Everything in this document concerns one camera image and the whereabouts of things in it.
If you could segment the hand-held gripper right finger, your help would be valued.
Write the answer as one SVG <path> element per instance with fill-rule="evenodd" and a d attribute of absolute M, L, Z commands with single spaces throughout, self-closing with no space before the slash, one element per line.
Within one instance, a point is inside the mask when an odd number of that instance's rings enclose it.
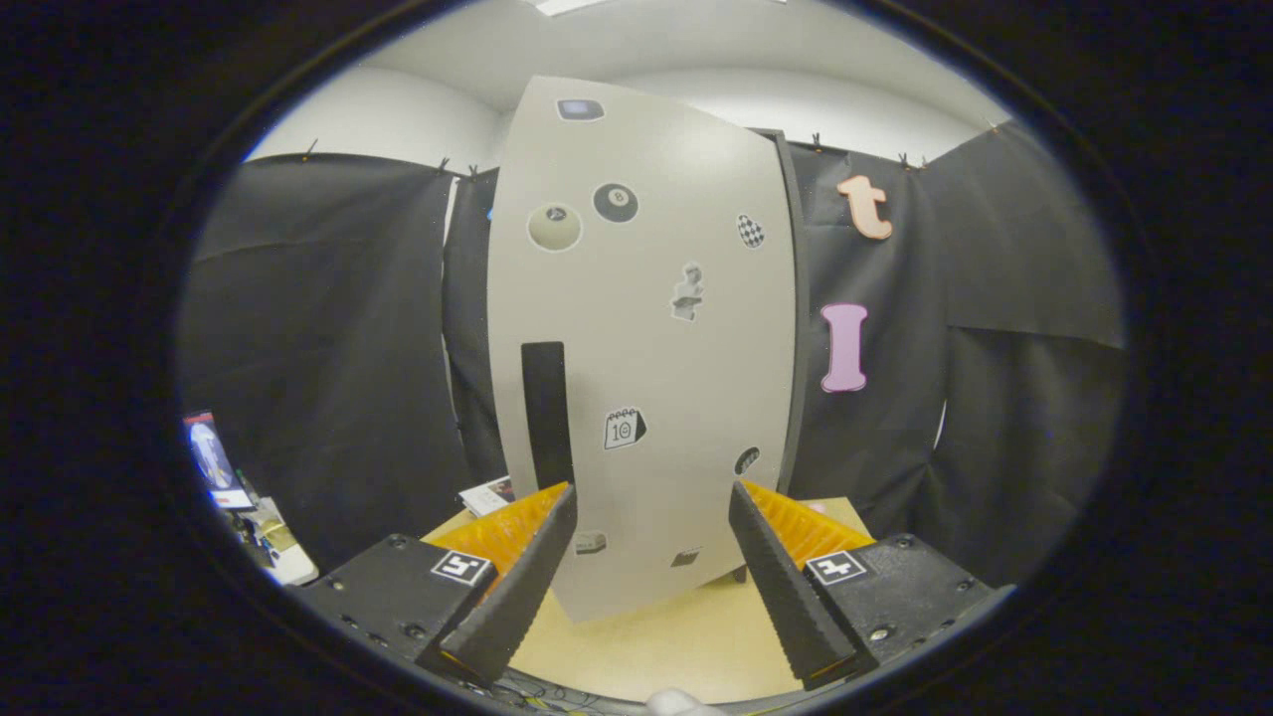
<path fill-rule="evenodd" d="M 749 480 L 732 485 L 728 521 L 808 691 L 906 662 L 1012 594 L 910 533 L 873 539 Z"/>

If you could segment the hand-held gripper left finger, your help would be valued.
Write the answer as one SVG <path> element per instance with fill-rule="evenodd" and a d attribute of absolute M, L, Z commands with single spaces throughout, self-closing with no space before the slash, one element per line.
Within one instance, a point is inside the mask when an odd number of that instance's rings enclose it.
<path fill-rule="evenodd" d="M 558 483 L 433 540 L 388 535 L 298 598 L 354 642 L 486 687 L 526 638 L 575 525 L 575 488 Z"/>

